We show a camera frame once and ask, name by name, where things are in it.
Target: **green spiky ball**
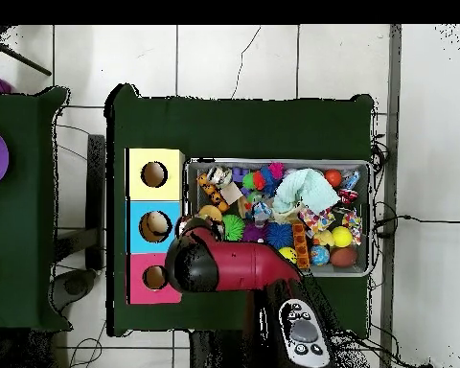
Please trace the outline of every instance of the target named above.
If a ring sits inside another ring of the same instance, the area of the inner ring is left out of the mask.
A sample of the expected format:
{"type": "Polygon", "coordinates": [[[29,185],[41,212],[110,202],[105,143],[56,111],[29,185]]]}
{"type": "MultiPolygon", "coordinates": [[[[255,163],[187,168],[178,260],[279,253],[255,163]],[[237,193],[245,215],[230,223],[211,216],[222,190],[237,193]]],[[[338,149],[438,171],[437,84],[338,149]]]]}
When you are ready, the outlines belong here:
{"type": "Polygon", "coordinates": [[[225,225],[226,240],[238,242],[242,238],[245,223],[239,216],[225,215],[223,216],[223,224],[225,225]]]}

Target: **yellow ball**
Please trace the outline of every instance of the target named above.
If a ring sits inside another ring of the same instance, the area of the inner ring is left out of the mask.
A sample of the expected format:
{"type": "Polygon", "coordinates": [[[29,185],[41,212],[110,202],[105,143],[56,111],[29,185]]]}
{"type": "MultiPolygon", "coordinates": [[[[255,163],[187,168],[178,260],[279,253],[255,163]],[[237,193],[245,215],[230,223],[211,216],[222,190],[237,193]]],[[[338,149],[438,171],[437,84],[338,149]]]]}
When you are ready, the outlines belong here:
{"type": "Polygon", "coordinates": [[[337,247],[347,247],[352,241],[353,235],[346,227],[335,227],[333,230],[333,242],[337,247]]]}
{"type": "Polygon", "coordinates": [[[285,257],[288,261],[296,264],[296,251],[291,247],[280,248],[280,254],[285,257]]]}

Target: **yellow box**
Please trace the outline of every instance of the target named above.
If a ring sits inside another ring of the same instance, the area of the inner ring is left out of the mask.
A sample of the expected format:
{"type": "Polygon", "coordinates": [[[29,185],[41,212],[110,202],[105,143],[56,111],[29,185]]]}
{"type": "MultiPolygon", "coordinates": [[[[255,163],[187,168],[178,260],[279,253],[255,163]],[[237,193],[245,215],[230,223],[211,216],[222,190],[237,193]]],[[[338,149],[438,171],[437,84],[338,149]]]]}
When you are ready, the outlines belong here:
{"type": "Polygon", "coordinates": [[[182,199],[182,168],[185,158],[180,150],[128,149],[128,156],[128,194],[131,200],[182,199]],[[154,182],[159,180],[162,184],[156,186],[158,183],[154,182]]]}

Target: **blue ball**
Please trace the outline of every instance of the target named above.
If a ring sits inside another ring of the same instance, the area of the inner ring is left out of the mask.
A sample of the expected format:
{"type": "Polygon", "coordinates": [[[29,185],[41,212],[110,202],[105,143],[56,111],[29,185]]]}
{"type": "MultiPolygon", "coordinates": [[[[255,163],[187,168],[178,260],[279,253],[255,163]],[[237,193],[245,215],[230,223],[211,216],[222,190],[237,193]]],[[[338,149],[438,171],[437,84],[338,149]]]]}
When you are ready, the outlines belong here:
{"type": "Polygon", "coordinates": [[[314,245],[310,250],[311,263],[313,265],[323,265],[329,262],[329,250],[323,245],[314,245]]]}
{"type": "Polygon", "coordinates": [[[267,226],[265,242],[279,250],[283,247],[293,246],[293,229],[291,224],[278,224],[271,222],[267,226]]]}

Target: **shape sorter box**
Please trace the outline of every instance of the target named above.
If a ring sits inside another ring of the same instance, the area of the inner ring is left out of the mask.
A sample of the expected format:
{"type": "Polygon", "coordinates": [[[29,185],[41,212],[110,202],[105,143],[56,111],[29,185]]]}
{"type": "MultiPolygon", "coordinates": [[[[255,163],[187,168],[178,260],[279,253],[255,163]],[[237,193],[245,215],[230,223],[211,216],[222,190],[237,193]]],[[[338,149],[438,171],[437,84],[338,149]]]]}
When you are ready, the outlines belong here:
{"type": "Polygon", "coordinates": [[[144,273],[154,265],[164,266],[165,253],[133,254],[129,256],[129,300],[130,305],[155,305],[179,303],[182,294],[169,284],[161,289],[149,289],[144,281],[144,273]]]}
{"type": "Polygon", "coordinates": [[[178,149],[127,149],[130,200],[181,200],[184,154],[178,149]],[[163,184],[148,186],[143,172],[146,165],[160,164],[165,173],[163,184]]]}
{"type": "Polygon", "coordinates": [[[130,254],[167,253],[169,245],[175,238],[174,228],[181,217],[182,202],[177,201],[130,201],[126,203],[126,216],[129,216],[128,230],[129,247],[126,252],[130,254]],[[140,233],[140,221],[142,217],[151,212],[160,212],[169,220],[169,230],[162,241],[149,242],[140,233]]]}

